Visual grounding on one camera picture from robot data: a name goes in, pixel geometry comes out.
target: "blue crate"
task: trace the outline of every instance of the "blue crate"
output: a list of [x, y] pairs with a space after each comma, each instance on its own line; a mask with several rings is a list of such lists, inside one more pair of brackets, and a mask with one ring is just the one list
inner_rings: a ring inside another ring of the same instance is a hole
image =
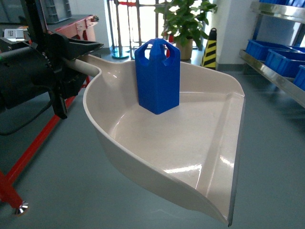
[[305, 53], [269, 50], [265, 65], [281, 76], [295, 78], [299, 65], [305, 65]]
[[286, 0], [259, 0], [259, 1], [264, 3], [279, 4], [279, 5], [286, 4]]
[[293, 50], [291, 47], [275, 44], [270, 42], [261, 42], [256, 40], [249, 40], [246, 48], [246, 53], [253, 56], [259, 61], [265, 61], [268, 55], [268, 50]]
[[287, 0], [287, 6], [305, 7], [305, 0]]
[[297, 46], [290, 46], [290, 48], [298, 50], [300, 52], [304, 52], [305, 53], [305, 47], [297, 47]]
[[305, 65], [300, 65], [294, 84], [305, 91]]

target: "traffic cone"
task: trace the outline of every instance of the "traffic cone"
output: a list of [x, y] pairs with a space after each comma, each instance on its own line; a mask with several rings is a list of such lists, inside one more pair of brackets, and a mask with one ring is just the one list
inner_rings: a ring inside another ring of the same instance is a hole
[[216, 40], [217, 30], [212, 28], [200, 66], [216, 70]]

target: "stainless steel shelf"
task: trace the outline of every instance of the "stainless steel shelf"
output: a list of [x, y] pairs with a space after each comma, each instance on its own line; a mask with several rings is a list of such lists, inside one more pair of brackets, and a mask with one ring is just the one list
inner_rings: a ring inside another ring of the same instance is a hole
[[264, 76], [267, 80], [274, 83], [278, 88], [285, 91], [295, 101], [297, 101], [302, 107], [305, 108], [305, 91], [295, 86], [285, 77], [282, 77], [272, 69], [268, 68], [262, 62], [258, 61], [254, 57], [247, 54], [244, 50], [239, 52], [241, 58], [246, 61], [248, 65], [254, 68], [258, 73]]
[[252, 2], [251, 9], [259, 14], [305, 23], [305, 8]]

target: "blue plastic bin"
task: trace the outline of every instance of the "blue plastic bin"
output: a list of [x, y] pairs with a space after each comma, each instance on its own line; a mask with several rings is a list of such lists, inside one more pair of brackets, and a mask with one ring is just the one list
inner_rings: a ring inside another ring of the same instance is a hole
[[299, 66], [299, 72], [295, 77], [294, 84], [305, 91], [305, 65]]
[[279, 4], [279, 5], [285, 5], [286, 4], [286, 0], [260, 0], [260, 2], [271, 3], [271, 4]]
[[[152, 44], [149, 60], [145, 50]], [[164, 46], [170, 51], [166, 58]], [[164, 39], [151, 39], [135, 53], [139, 105], [158, 115], [179, 105], [180, 51]]]
[[299, 65], [305, 65], [305, 53], [269, 50], [265, 65], [281, 76], [295, 78]]
[[296, 47], [296, 46], [290, 46], [292, 49], [298, 50], [300, 52], [304, 52], [305, 53], [305, 47]]
[[305, 0], [287, 0], [287, 6], [305, 7]]
[[292, 48], [270, 42], [261, 42], [257, 40], [249, 40], [246, 48], [246, 53], [253, 56], [259, 61], [265, 61], [268, 55], [268, 50], [293, 50]]

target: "shelf leg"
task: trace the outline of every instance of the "shelf leg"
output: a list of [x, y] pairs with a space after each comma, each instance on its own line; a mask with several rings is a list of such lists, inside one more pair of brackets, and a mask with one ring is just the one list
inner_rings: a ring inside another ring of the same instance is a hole
[[13, 186], [8, 182], [5, 175], [0, 171], [0, 198], [1, 201], [7, 202], [12, 208], [16, 209], [15, 214], [20, 215], [28, 208], [28, 203], [22, 201]]

